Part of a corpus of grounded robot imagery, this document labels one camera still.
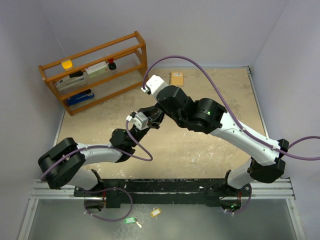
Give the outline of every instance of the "black mounting base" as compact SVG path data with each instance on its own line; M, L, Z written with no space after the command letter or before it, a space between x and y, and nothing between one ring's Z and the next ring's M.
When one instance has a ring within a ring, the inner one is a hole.
M220 207L221 197L237 197L241 191L243 197L250 195L246 185L231 191L225 189L223 178L198 179L103 179L104 188L125 189L134 204L201 204L208 207ZM81 189L74 191L75 197L101 197L102 193L90 194ZM120 208L129 204L128 196L122 191L106 192L106 208Z

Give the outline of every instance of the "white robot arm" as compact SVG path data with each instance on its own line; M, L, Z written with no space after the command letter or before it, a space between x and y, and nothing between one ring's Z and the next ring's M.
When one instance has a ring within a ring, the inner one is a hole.
M51 189L68 184L91 190L101 185L101 179L94 169L85 170L82 166L103 162L121 163L130 157L151 161L134 156L134 147L139 145L150 129L160 127L164 115L154 105L132 112L127 121L132 122L133 127L130 130L115 129L108 144L83 144L71 137L65 138L39 158L38 164L43 172L41 180L46 180Z
M245 164L227 172L228 186L241 189L254 180L272 183L283 174L286 164L280 159L282 155L273 149L287 152L288 141L269 139L241 123L243 130L273 146L273 149L267 148L239 129L222 105L209 98L193 102L181 88L168 85L159 76L153 75L146 83L146 87L142 90L152 95L158 101L160 109L178 126L226 140L251 156Z

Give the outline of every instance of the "notebook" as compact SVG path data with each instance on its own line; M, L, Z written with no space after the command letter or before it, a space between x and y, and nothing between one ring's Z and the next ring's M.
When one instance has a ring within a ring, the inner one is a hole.
M170 72L170 85L183 86L184 74L182 72Z

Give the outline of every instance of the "wire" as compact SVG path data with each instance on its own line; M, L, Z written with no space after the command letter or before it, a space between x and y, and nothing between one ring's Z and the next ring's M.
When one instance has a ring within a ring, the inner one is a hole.
M209 195L208 195L209 191L211 190L210 188L208 188L208 189L205 191L204 196L205 196L207 199L209 199L209 200L215 200L216 197L214 197L214 196L209 196Z
M222 199L224 199L224 198L227 197L227 196L228 196L228 194L225 195L225 196L223 196L222 198L219 198L219 200L222 200Z
M82 147L82 148L79 148L79 149L76 149L70 153L68 153L67 155L63 156L62 158L60 158L58 161L56 161L54 164L52 164L52 166L50 166L43 174L42 176L40 177L40 180L43 182L46 180L46 176L48 175L48 173L51 172L52 169L54 169L57 165L59 165L62 161L66 160L68 157L80 152L80 151L83 151L85 150L86 148L85 147Z
M240 201L241 202L241 197L242 197L242 192L241 192L241 190L238 192L238 201Z
M94 201L94 200L90 200L90 202L93 202L93 203L95 203L95 204L98 204L100 207L102 207L102 208L104 208L105 207L105 205L104 204L101 204L100 202L98 202L98 201Z
M294 145L304 141L304 140L308 140L308 139L320 139L320 136L305 136L305 137L302 137L296 141L294 141L293 143L291 143L288 147L288 149L292 148Z
M103 194L102 194L102 202L103 202L104 205L106 205L106 203L107 203L107 202L106 202L106 199L105 199L105 198L106 198L106 193L107 193L107 192L104 191Z
M136 158L136 159L139 159L139 160L151 162L151 161L154 159L154 157L151 155L151 153L150 153L147 149L145 149L145 148L134 138L134 136L132 136L132 134L131 134L131 132L130 132L130 130L129 130L129 121L128 121L128 120L125 121L125 129L126 129L126 132L127 132L128 135L129 135L129 137L131 138L131 140L132 140L135 144L137 144L137 145L138 145L146 154L148 154L148 156L150 157L150 159L143 158L143 157L139 157L139 156L136 156L135 158Z
M143 160L143 161L152 161L153 160L153 157L152 155L150 154L150 152L148 152L143 146L141 146L140 144L138 145L139 147L141 147L144 151L146 151L146 153L150 156L150 159L146 159L146 158L143 158L143 157L139 157L139 156L135 156L135 155L132 155L131 153L128 153L126 151L123 151L121 149L118 149L118 148L114 148L112 146L108 146L108 145L91 145L91 146L88 146L88 147L82 147L82 148L79 148L79 149L76 149L70 153L68 153L67 155L63 156L62 158L60 158L58 161L56 161L52 166L50 166L43 174L42 176L40 177L40 180L42 182L44 182L46 180L46 176L48 175L48 173L50 173L50 171L52 169L54 169L57 165L59 165L62 161L66 160L68 157L78 153L78 152L81 152L83 150L86 150L86 149L100 149L100 148L103 148L103 149L113 149L113 150L116 150L116 151L119 151L125 155L128 155L132 158L135 158L135 159L139 159L139 160Z
M192 63L193 65L195 65L204 75L205 77L209 80L209 82L211 83L211 85L213 86L214 90L216 91L216 93L218 94L219 98L221 99L221 101L223 102L225 108L227 109L227 111L229 112L230 116L232 117L232 119L234 120L234 122L238 125L238 127L246 134L248 135L251 139L257 141L258 143L260 144L263 144L265 145L266 147L270 148L270 149L274 149L274 146L255 137L254 135L252 135L249 131L247 131L246 129L244 129L244 127L242 126L242 124L239 122L239 120L237 119L237 117L235 116L235 114L232 112L230 106L228 105L228 103L226 102L226 100L224 99L224 97L222 96L221 92L219 91L219 89L217 88L217 86L215 85L215 83L212 81L212 79L210 78L210 76L207 74L207 72L198 64L196 63L194 60L186 57L186 56L180 56L180 55L170 55L170 56L166 56L166 57L163 57L161 59L159 59L158 61L154 62L145 72L144 76L143 76L143 81L142 81L142 88L145 90L146 89L146 80L147 80L147 76L148 76L148 73L150 72L150 70L159 62L163 61L163 60L166 60L166 59L183 59L183 60L186 60L190 63ZM306 139L314 139L314 138L317 138L317 139L320 139L320 136L307 136L307 137L304 137L304 138L301 138L301 139L298 139L297 141L295 141L295 144L303 141L303 140L306 140ZM293 155L293 154L290 154L290 153L287 153L281 149L274 149L275 151L285 155L285 156L288 156L290 158L293 158L293 159L299 159L299 160L304 160L304 161L317 161L317 160L320 160L320 156L317 156L317 157L304 157L304 156L297 156L297 155Z
M86 201L83 202L83 206L84 206L84 210L85 210L85 213L87 213L88 215L96 218L96 219L99 219L99 220L103 220L103 221L106 221L106 222L118 222L118 221L121 221L123 219L125 219L126 217L129 216L129 214L131 213L132 211L132 208L134 207L134 202L132 200L132 197L130 196L130 194L122 189L122 188L119 188L119 187L110 187L110 188L106 188L106 189L103 189L103 190L100 190L100 191L88 191L88 190L85 190L83 188L81 188L82 191L84 191L85 193L88 193L88 194L99 194L99 193L103 193L103 192L107 192L107 191L111 191L111 190L119 190L119 191L122 191L124 192L125 194L127 194L127 196L129 197L130 199L130 209L129 211L127 212L126 215L124 215L123 217L120 217L120 218L117 218L117 219L109 219L109 218L104 218L104 217L101 217L101 216L98 216L98 215L95 215L93 213L91 213L87 206L86 206Z
M249 198L248 198L248 200L246 201L246 203L244 204L244 206L243 207L241 207L239 210L237 210L237 211L225 211L223 208L223 211L225 211L226 213L230 213L230 214L239 214L239 213L241 213L243 210L245 210L245 208L248 206L248 204L250 203L250 200L251 200L251 197L252 197L252 187L251 187L251 184L249 183L249 193L250 193L250 195L249 195Z

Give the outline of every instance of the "wooden shelf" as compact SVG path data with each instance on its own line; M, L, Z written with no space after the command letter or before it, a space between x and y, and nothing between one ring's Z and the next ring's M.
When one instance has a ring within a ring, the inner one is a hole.
M74 67L72 70L64 71L64 72L58 73L58 74L56 74L54 76L51 76L51 77L47 77L47 75L46 75L45 71L47 69L53 68L55 66L58 66L58 65L61 64L61 62L65 61L65 60L77 59L77 58L83 57L85 55L91 54L93 52L96 52L96 51L102 50L104 48L107 48L109 46L112 46L112 45L118 44L120 42L126 41L126 40L131 39L131 38L136 38L138 44L136 44L134 46L131 46L131 47L128 47L128 48L125 48L125 49L123 49L121 51L118 51L118 52L115 52L113 54L101 57L101 58L99 58L97 60L88 62L88 63L83 64L81 66ZM123 58L125 56L130 55L130 54L135 54L137 56L140 64L132 66L132 67L129 67L129 68L127 68L125 70L121 70L121 71L119 70L119 68L117 68L116 70L112 70L112 71L109 71L109 72L104 73L102 75L90 78L83 85L70 87L70 88L65 89L65 90L59 91L55 86L56 82L60 81L62 78L66 77L66 76L68 76L68 75L70 75L72 73L75 73L75 72L78 72L78 71L84 72L85 68L88 68L88 67L90 67L92 65L95 65L95 64L98 64L98 63L101 63L101 62L107 62L109 59L113 59L115 61L117 59ZM38 69L40 71L42 80L45 82L45 84L48 86L48 88L52 91L52 93L55 95L55 97L64 106L66 111L70 115L73 115L75 113L83 111L83 110L85 110L87 108L90 108L90 107L96 105L96 104L102 103L105 100L113 98L113 97L115 97L115 96L117 96L119 94L122 94L122 93L124 93L126 91L129 91L129 90L131 90L133 88L136 88L139 85L141 85L140 82L135 83L135 84L133 84L131 86L128 86L128 87L126 87L124 89L116 91L115 93L112 93L110 95L102 97L102 98L100 98L100 99L98 99L98 100L96 100L94 102L91 102L91 103L89 103L89 104L87 104L85 106L79 107L79 108L77 108L75 110L71 110L70 107L67 104L67 98L72 97L72 96L74 96L76 94L79 94L79 93L81 93L81 92L83 92L85 90L88 90L90 88L96 87L96 86L98 86L100 84L106 83L106 82L108 82L110 80L113 80L115 78L118 78L120 76L123 76L125 74L128 74L130 72L133 72L135 70L138 70L139 73L142 76L144 76L146 71L147 71L147 69L148 69L146 43L145 43L144 39L142 38L142 36L137 31L135 31L134 33L131 33L131 34L127 35L127 36L123 36L123 37L120 37L120 38L115 39L113 41L106 42L106 43L101 44L99 46L87 49L85 51L82 51L82 52L76 53L74 55L65 57L63 59L51 62L49 64L39 65Z

